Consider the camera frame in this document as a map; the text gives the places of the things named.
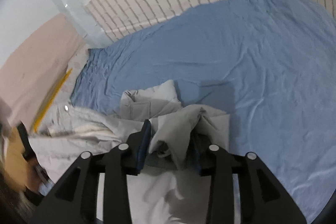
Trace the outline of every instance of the blue fabric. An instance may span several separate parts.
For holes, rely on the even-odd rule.
[[[127,89],[175,80],[183,105],[231,114],[308,222],[336,188],[336,27],[311,0],[224,0],[90,51],[71,100],[109,114]]]

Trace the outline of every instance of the wrinkled blue sheet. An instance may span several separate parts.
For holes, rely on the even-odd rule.
[[[336,27],[311,0],[224,0],[90,51],[71,100],[109,114],[122,92],[174,79],[184,105],[231,114],[308,222],[336,188]]]

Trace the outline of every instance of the yellow strip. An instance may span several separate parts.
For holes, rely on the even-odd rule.
[[[56,88],[54,89],[54,91],[52,92],[51,98],[48,101],[48,103],[46,104],[46,106],[43,108],[43,110],[39,113],[38,117],[36,118],[34,125],[33,125],[33,129],[34,132],[37,133],[37,129],[40,126],[43,117],[45,116],[45,114],[47,113],[48,109],[51,107],[57,93],[59,92],[59,90],[61,89],[62,85],[64,84],[64,82],[68,79],[70,73],[72,72],[72,69],[68,70],[67,73],[64,75],[64,77],[61,79],[61,81],[57,84]]]

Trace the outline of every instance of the white circular dot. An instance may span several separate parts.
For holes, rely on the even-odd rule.
[[[119,149],[120,150],[127,150],[128,149],[128,144],[127,143],[121,143],[119,144]]]
[[[85,151],[85,152],[81,153],[81,158],[84,159],[84,160],[88,159],[90,157],[91,157],[91,153],[88,152],[88,151]]]
[[[219,150],[219,146],[217,144],[211,144],[211,145],[209,145],[209,149],[211,151],[218,151]]]
[[[257,158],[257,155],[253,152],[249,152],[247,153],[247,157],[250,159],[250,160],[255,160]]]

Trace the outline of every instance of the white garment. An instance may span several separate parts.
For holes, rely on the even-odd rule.
[[[103,115],[90,109],[55,107],[44,120],[50,137],[30,138],[40,164],[57,181],[81,152],[106,153],[150,119],[153,138],[149,153],[168,146],[177,169],[183,168],[190,133],[206,134],[228,148],[229,115],[204,105],[182,108],[169,80],[147,90],[125,91],[119,114]],[[210,178],[192,170],[164,170],[146,166],[137,177],[127,176],[134,224],[205,223]],[[97,217],[102,220],[102,188],[98,189]]]

